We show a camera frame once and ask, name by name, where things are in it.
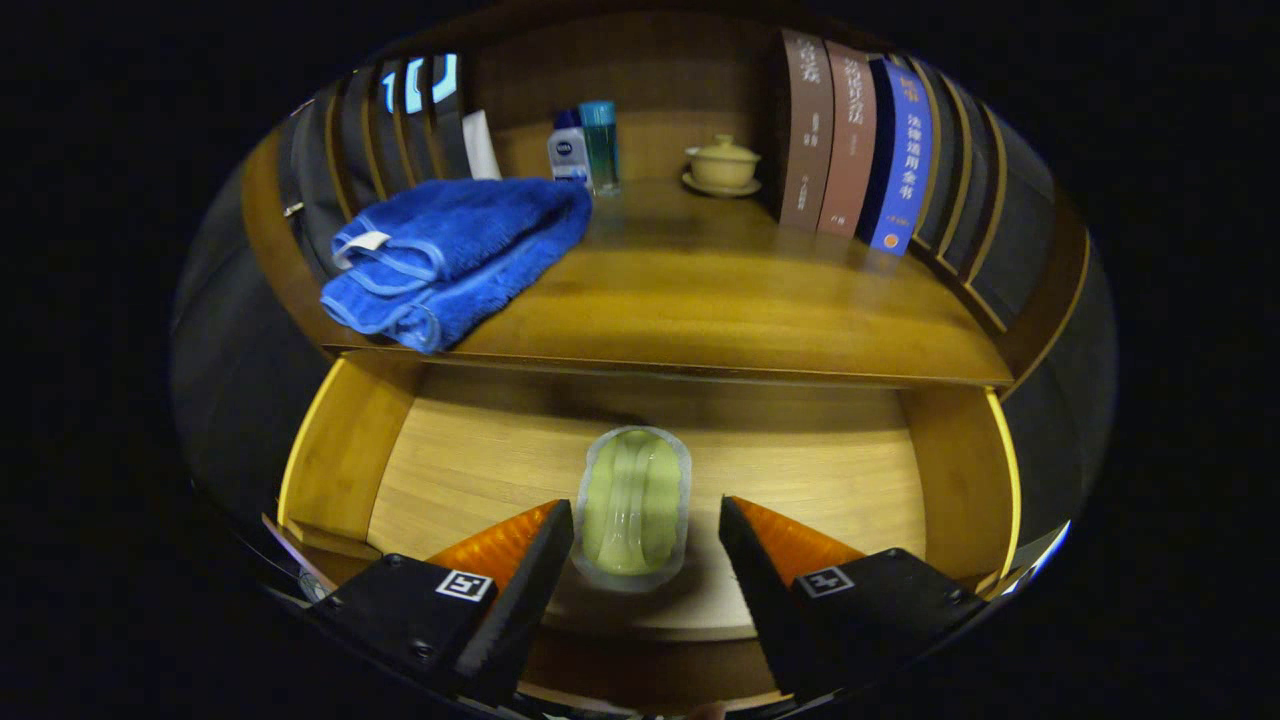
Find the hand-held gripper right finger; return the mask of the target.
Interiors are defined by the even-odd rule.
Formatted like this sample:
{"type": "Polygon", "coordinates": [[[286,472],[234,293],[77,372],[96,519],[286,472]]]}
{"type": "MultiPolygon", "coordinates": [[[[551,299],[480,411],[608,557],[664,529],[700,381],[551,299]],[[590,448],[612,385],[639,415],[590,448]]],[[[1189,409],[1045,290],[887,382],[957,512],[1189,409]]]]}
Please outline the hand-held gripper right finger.
{"type": "Polygon", "coordinates": [[[718,537],[771,674],[799,701],[881,683],[988,606],[906,550],[863,553],[737,496],[722,498],[718,537]]]}

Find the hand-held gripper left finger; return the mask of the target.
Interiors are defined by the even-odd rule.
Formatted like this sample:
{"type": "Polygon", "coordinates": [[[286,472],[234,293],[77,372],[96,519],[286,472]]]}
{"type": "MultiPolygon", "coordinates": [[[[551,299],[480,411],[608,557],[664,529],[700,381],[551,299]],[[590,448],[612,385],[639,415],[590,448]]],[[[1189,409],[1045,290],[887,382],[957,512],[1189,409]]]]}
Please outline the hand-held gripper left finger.
{"type": "Polygon", "coordinates": [[[310,624],[430,696],[500,706],[572,544],[571,503],[553,500],[428,560],[383,556],[312,603],[310,624]]]}

